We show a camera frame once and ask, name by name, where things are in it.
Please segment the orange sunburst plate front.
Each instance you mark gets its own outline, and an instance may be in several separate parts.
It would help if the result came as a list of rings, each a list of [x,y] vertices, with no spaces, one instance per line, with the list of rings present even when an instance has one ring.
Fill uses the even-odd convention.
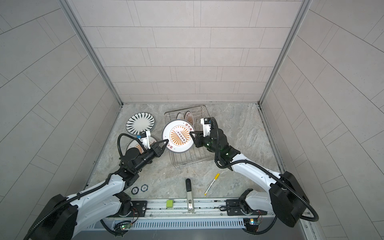
[[[185,120],[173,120],[167,123],[162,132],[162,139],[168,139],[167,149],[173,153],[184,153],[188,151],[194,142],[190,132],[194,127]]]

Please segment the orange sunburst plate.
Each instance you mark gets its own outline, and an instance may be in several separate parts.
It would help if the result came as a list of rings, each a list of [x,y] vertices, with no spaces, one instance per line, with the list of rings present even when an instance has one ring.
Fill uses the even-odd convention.
[[[184,120],[184,115],[182,113],[177,114],[177,120]]]
[[[149,143],[150,145],[157,142],[157,139],[155,139],[154,137],[149,137]],[[133,140],[130,142],[130,144],[127,146],[126,150],[129,150],[131,148],[137,148],[140,152],[140,154],[143,153],[143,149],[142,147],[137,143],[137,141]]]
[[[162,139],[168,139],[167,149],[173,153],[184,153],[188,151],[194,142],[190,132],[194,127],[185,120],[173,120],[167,123],[162,132]]]

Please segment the red text white plate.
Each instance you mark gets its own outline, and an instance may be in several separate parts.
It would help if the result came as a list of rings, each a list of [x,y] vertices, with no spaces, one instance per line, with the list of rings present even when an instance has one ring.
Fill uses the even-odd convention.
[[[186,111],[184,120],[190,123],[192,126],[194,125],[194,117],[191,111]]]

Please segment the blue striped white plate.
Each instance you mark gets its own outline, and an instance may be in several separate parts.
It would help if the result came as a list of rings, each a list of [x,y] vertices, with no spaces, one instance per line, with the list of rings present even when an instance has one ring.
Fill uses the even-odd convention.
[[[155,125],[153,115],[141,112],[131,116],[126,123],[126,130],[131,135],[139,135],[140,132],[150,131]]]

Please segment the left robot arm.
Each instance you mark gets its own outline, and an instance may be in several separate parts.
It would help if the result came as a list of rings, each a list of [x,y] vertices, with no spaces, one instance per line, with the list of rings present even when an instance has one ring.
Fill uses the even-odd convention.
[[[144,146],[144,137],[134,138],[141,149],[130,148],[120,155],[119,169],[104,182],[67,197],[52,197],[28,230],[26,240],[70,240],[83,228],[106,217],[131,209],[131,197],[124,191],[139,178],[139,172],[159,158],[167,139]]]

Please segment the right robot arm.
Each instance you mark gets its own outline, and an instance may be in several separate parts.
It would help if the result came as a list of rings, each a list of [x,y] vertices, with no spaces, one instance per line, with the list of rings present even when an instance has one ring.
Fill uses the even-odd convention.
[[[299,220],[317,222],[320,219],[293,174],[288,171],[280,174],[248,159],[229,145],[227,136],[215,118],[203,118],[201,124],[202,131],[190,132],[195,147],[205,147],[214,153],[218,168],[229,169],[249,178],[269,194],[264,211],[275,217],[268,227],[256,232],[256,235],[268,232],[277,220],[292,228]]]

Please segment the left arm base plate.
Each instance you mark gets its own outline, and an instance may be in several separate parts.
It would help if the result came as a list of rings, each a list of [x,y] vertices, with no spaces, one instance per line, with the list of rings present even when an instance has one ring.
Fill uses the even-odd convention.
[[[147,201],[130,201],[122,204],[117,215],[122,218],[144,217],[147,210]]]

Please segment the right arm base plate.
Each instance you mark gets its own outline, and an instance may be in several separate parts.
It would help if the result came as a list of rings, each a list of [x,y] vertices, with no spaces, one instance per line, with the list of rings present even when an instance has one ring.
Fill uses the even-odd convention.
[[[226,200],[225,205],[220,206],[220,211],[226,212],[228,216],[266,216],[268,214],[266,211],[252,210],[240,200]]]

